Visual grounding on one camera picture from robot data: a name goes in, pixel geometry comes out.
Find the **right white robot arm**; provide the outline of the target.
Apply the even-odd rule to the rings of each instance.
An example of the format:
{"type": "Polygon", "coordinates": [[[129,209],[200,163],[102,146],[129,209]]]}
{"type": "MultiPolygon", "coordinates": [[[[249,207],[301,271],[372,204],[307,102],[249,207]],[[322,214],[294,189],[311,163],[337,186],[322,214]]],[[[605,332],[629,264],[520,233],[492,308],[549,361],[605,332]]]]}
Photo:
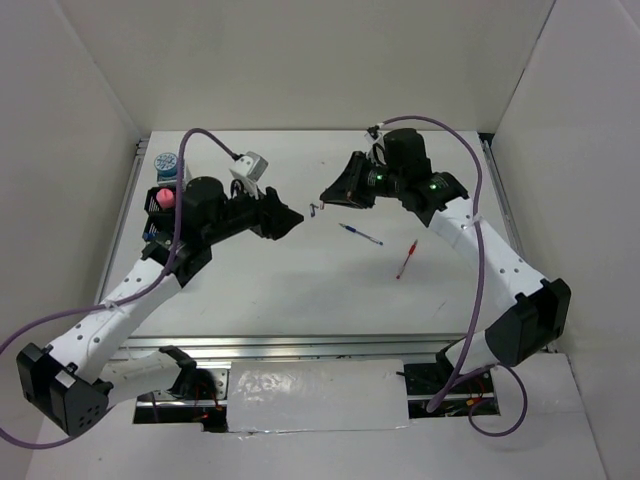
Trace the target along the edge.
{"type": "Polygon", "coordinates": [[[463,185],[433,170],[416,130],[381,133],[373,127],[367,135],[370,151],[351,155],[321,202],[369,209],[379,197],[399,200],[477,271],[479,295],[491,295],[500,311],[489,327],[438,354],[440,387],[460,391],[472,371],[497,363],[514,367],[559,338],[571,298],[567,283],[550,281],[528,265],[480,216],[463,185]]]}

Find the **pink capped marker tube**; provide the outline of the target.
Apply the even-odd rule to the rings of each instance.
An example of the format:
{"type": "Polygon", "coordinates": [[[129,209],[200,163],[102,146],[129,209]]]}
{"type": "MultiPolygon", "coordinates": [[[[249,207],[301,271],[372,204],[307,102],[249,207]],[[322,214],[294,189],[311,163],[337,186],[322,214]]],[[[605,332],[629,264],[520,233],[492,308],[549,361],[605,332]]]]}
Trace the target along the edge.
{"type": "Polygon", "coordinates": [[[155,195],[155,199],[159,207],[163,210],[172,209],[176,205],[175,193],[169,188],[159,189],[155,195]]]}

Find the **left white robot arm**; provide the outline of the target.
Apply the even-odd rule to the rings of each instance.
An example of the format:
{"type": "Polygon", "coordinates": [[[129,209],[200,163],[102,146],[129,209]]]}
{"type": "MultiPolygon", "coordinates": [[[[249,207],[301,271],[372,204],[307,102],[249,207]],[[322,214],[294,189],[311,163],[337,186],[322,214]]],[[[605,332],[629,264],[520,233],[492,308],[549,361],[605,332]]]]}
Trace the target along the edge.
{"type": "Polygon", "coordinates": [[[16,362],[23,394],[70,437],[93,428],[116,404],[165,390],[189,397],[198,383],[216,386],[176,346],[113,364],[121,344],[163,303],[177,295],[212,259],[213,245],[244,231],[278,240],[303,222],[269,187],[256,194],[197,177],[182,190],[153,187],[141,257],[97,309],[45,347],[25,346],[16,362]]]}

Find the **red pen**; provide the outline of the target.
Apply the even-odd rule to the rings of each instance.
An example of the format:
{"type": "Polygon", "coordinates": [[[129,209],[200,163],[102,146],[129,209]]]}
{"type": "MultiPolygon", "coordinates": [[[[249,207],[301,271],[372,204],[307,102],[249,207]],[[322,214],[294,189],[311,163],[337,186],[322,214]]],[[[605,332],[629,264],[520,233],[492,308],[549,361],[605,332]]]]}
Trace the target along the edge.
{"type": "Polygon", "coordinates": [[[395,278],[396,280],[400,280],[406,270],[407,264],[409,263],[409,260],[411,259],[411,257],[413,256],[416,247],[418,245],[418,239],[414,240],[413,243],[411,244],[411,246],[409,247],[409,250],[407,252],[407,255],[403,261],[403,263],[401,264],[395,278]]]}

